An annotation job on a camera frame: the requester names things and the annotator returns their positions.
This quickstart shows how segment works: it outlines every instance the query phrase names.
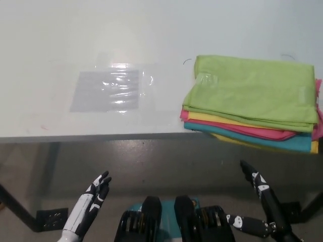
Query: folded towel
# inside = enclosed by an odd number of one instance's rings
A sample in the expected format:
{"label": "folded towel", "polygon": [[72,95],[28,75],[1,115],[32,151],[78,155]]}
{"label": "folded towel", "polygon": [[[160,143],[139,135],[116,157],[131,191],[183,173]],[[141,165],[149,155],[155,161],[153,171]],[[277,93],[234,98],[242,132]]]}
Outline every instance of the folded towel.
{"label": "folded towel", "polygon": [[274,130],[273,128],[245,124],[245,123],[241,123],[241,122],[238,122],[238,121],[235,121],[232,119],[228,119],[228,118],[220,117],[220,116],[216,116],[216,115],[210,115],[210,114],[199,113],[199,112],[191,112],[191,111],[187,111],[187,112],[188,112],[188,117],[187,117],[188,119],[198,119],[198,120],[204,120],[204,121],[216,122],[216,123],[222,123],[222,124],[239,125],[239,126],[252,127],[252,128],[258,128],[258,129],[262,128],[262,129]]}
{"label": "folded towel", "polygon": [[317,123],[313,66],[206,55],[194,71],[185,110],[300,132]]}
{"label": "folded towel", "polygon": [[[230,139],[228,137],[222,136],[222,135],[217,135],[217,134],[211,134],[214,137],[216,137],[217,139],[224,141],[224,142],[229,142],[229,143],[233,143],[233,144],[238,144],[238,145],[244,145],[244,146],[248,146],[248,147],[252,147],[252,148],[257,148],[257,149],[263,149],[263,150],[270,150],[270,151],[285,151],[286,150],[281,150],[281,149],[275,149],[275,148],[268,148],[266,146],[261,146],[261,145],[254,145],[254,144],[250,144],[247,142],[242,142],[239,140],[234,140],[234,139]],[[311,154],[318,154],[318,141],[312,141],[311,143]]]}
{"label": "folded towel", "polygon": [[260,139],[266,140],[286,140],[292,136],[295,136],[295,132],[285,131],[285,130],[273,130],[273,129],[262,129],[262,128],[251,128],[245,126],[238,126],[238,125],[229,125],[229,124],[222,124],[216,122],[209,122],[200,119],[189,119],[189,112],[182,110],[181,117],[184,122],[191,122],[200,125],[210,125],[215,126],[218,128],[222,128],[225,130],[230,130],[232,132],[237,132],[243,135],[249,135],[253,137],[257,137]]}
{"label": "folded towel", "polygon": [[193,124],[190,122],[184,123],[184,128],[188,130],[196,130],[207,133],[215,133],[218,135],[226,136],[232,139],[248,142],[251,144],[268,146],[273,148],[300,151],[309,153],[311,151],[311,134],[309,133],[299,133],[290,139],[284,141],[272,141],[259,139],[247,135],[238,134],[232,131],[224,130],[214,126]]}

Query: gray floor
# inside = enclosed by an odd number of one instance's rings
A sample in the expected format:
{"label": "gray floor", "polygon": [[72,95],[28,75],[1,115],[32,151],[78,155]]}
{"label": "gray floor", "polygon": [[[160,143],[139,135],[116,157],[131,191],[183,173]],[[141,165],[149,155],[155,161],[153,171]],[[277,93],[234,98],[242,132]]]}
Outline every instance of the gray floor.
{"label": "gray floor", "polygon": [[[323,190],[322,156],[278,154],[208,138],[0,145],[0,182],[30,211],[72,208],[92,180],[108,169],[111,192],[84,241],[113,241],[123,211],[147,195],[169,199],[188,194],[198,196],[202,206],[218,204],[226,212],[264,218],[240,159],[261,171],[281,201],[306,204]],[[293,228],[305,241],[322,241],[322,226],[319,214]],[[234,233],[237,242],[260,241]],[[59,237],[59,231],[32,233],[8,209],[0,212],[0,241]]]}

